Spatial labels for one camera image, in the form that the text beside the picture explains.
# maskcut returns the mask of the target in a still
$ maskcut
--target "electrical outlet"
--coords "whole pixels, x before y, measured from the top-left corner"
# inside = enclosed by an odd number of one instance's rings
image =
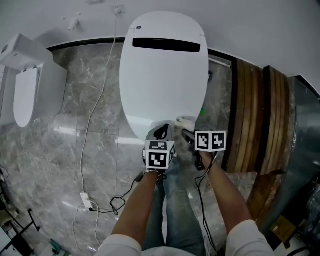
[[[107,0],[85,0],[85,2],[90,6],[94,6],[98,4],[104,4],[107,2]]]
[[[125,5],[124,4],[111,4],[110,5],[110,9],[112,11],[113,14],[116,14],[117,13],[117,10],[118,13],[120,14],[125,14],[126,13],[126,8],[125,8]]]

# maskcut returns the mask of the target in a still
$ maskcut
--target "white toilet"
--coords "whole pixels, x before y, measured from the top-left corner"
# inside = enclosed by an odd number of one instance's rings
[[[14,98],[16,76],[20,71],[0,65],[0,126],[15,122]]]
[[[20,127],[60,112],[68,72],[54,62],[50,51],[18,34],[0,50],[0,64],[19,72],[15,77],[12,106],[15,122]]]
[[[124,114],[139,139],[178,117],[197,120],[207,91],[208,58],[204,31],[188,16],[156,11],[132,23],[119,82]]]

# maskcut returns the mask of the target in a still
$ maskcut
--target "black baseboard trim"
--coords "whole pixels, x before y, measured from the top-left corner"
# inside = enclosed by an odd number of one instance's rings
[[[301,75],[296,75],[295,78],[298,79],[305,87],[307,87],[318,99],[320,99],[320,94]]]
[[[124,43],[125,42],[125,37],[117,37],[115,39],[116,43]],[[98,38],[98,39],[88,39],[88,40],[82,40],[82,41],[75,41],[75,42],[67,42],[67,43],[63,43],[57,46],[52,46],[49,47],[48,50],[50,52],[52,51],[57,51],[57,50],[61,50],[61,49],[65,49],[65,48],[69,48],[69,47],[77,47],[77,46],[87,46],[87,45],[97,45],[97,44],[112,44],[114,42],[114,38]],[[216,51],[216,50],[211,50],[208,49],[208,54],[212,55],[212,56],[217,56],[219,58],[231,61],[232,63],[234,61],[237,60],[237,58],[232,57],[228,54]]]
[[[228,54],[225,54],[225,53],[222,53],[222,52],[216,51],[216,50],[208,49],[208,54],[212,55],[212,56],[216,56],[216,57],[222,58],[222,59],[225,59],[225,60],[228,60],[228,61],[231,61],[232,64],[234,64],[237,61],[236,57],[232,57],[232,56],[230,56]]]
[[[125,37],[117,37],[115,39],[116,43],[124,43]],[[48,50],[50,52],[61,50],[69,47],[77,47],[77,46],[87,46],[87,45],[97,45],[97,44],[112,44],[114,42],[114,38],[98,38],[98,39],[89,39],[89,40],[82,40],[82,41],[76,41],[76,42],[67,42],[64,44],[60,44],[57,46],[49,47]]]

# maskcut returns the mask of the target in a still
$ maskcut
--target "person's hand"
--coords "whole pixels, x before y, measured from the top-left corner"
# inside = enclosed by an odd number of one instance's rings
[[[212,160],[212,155],[211,155],[211,153],[209,153],[209,152],[204,152],[204,151],[199,151],[199,153],[200,153],[200,156],[201,156],[201,158],[202,158],[202,163],[203,163],[203,165],[204,165],[204,167],[206,168],[206,169],[208,169],[209,168],[209,165],[210,165],[210,163],[211,163],[211,160]]]

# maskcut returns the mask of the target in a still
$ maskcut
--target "marble floor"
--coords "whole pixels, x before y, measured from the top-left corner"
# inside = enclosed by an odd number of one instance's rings
[[[68,70],[61,112],[54,117],[37,119],[26,128],[15,124],[0,127],[0,164],[10,174],[6,179],[7,191],[20,211],[22,224],[29,222],[27,210],[33,209],[41,230],[37,232],[31,227],[24,238],[38,255],[49,239],[55,240],[74,256],[92,255],[93,249],[99,247],[95,238],[97,213],[80,207],[80,157],[89,115],[101,93],[105,74],[105,91],[92,115],[84,149],[82,167],[85,191],[101,209],[108,210],[111,198],[125,193],[132,180],[145,168],[141,158],[144,142],[137,139],[122,110],[119,89],[122,47],[121,43],[115,45],[107,71],[105,65],[111,44],[71,47],[53,52],[55,61]],[[213,79],[208,84],[204,114],[199,117],[196,127],[227,130],[232,71],[213,62],[209,69],[213,72]],[[188,144],[183,141],[178,129],[175,141],[182,160],[181,175],[185,178],[194,212],[202,223],[199,196],[193,184],[193,178],[199,173],[193,167]],[[223,154],[218,157],[220,163],[222,157]],[[229,176],[247,199],[255,174]],[[208,181],[203,184],[202,191],[213,239],[221,247],[226,231]],[[117,220],[118,216],[113,213],[100,214],[96,231],[100,243],[110,235]],[[73,222],[79,248],[73,235]]]

